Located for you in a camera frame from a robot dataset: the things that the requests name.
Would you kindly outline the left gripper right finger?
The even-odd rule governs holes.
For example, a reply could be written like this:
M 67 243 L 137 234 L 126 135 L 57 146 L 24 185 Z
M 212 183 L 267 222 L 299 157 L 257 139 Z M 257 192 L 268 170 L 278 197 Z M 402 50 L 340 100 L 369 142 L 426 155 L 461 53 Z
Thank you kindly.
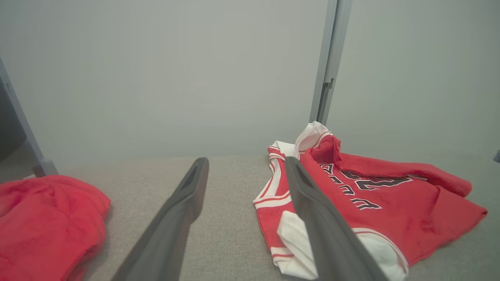
M 319 281 L 389 281 L 297 158 L 285 159 L 296 214 L 305 222 Z

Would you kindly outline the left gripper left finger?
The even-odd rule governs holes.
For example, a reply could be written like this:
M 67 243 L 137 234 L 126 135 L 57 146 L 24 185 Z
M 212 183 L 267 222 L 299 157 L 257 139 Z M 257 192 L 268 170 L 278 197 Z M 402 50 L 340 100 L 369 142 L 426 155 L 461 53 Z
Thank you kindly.
M 191 225 L 201 214 L 209 160 L 197 158 L 111 281 L 179 281 Z

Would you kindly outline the red white basketball jersey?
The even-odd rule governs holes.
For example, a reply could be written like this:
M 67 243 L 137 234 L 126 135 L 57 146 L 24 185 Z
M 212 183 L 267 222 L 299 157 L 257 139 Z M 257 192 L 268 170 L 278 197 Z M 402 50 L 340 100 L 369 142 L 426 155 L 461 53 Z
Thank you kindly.
M 253 204 L 273 263 L 282 274 L 317 280 L 305 223 L 295 213 L 285 158 L 298 158 L 390 281 L 471 231 L 487 210 L 467 200 L 469 181 L 430 164 L 341 152 L 324 125 L 307 125 L 294 144 L 268 148 L 273 176 Z

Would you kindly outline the red shorts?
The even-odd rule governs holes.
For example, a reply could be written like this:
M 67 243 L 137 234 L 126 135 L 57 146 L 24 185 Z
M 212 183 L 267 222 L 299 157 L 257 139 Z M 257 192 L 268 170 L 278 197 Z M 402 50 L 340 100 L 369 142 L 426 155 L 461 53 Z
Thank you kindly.
M 68 176 L 0 184 L 0 281 L 82 281 L 104 245 L 110 206 Z

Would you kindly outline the grey metal partition post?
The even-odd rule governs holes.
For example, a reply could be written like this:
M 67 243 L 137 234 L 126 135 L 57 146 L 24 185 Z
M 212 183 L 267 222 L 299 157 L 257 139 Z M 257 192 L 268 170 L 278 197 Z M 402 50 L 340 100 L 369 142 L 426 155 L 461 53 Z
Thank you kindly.
M 335 0 L 335 15 L 331 21 L 330 42 L 328 44 L 327 61 L 321 96 L 318 105 L 316 120 L 323 125 L 327 124 L 330 108 L 332 107 L 333 93 L 339 75 L 340 62 L 345 45 L 348 22 L 350 19 L 353 0 Z
M 318 69 L 314 84 L 314 95 L 311 104 L 309 122 L 317 121 L 322 112 L 322 98 L 325 84 L 327 63 L 329 61 L 330 46 L 336 18 L 336 9 L 339 0 L 327 0 L 326 15 L 324 16 L 323 37 L 320 45 L 320 56 L 318 59 Z

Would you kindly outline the grey slanted frame leg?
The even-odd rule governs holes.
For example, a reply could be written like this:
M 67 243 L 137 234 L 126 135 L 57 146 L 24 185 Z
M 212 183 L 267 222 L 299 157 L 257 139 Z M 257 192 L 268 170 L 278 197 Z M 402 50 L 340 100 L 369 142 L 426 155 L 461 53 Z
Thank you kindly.
M 15 111 L 16 117 L 19 120 L 20 125 L 23 128 L 23 131 L 27 137 L 27 142 L 30 144 L 30 147 L 33 151 L 34 156 L 37 160 L 37 165 L 34 167 L 34 175 L 36 177 L 43 177 L 48 175 L 58 175 L 59 171 L 57 170 L 54 162 L 48 158 L 46 158 L 40 147 L 36 141 L 36 137 L 32 131 L 32 128 L 27 121 L 27 117 L 23 111 L 23 108 L 20 104 L 20 100 L 14 90 L 14 87 L 11 83 L 8 72 L 5 68 L 5 64 L 0 57 L 0 80 L 2 82 L 2 88 L 5 90 L 9 101 L 12 104 L 12 107 Z

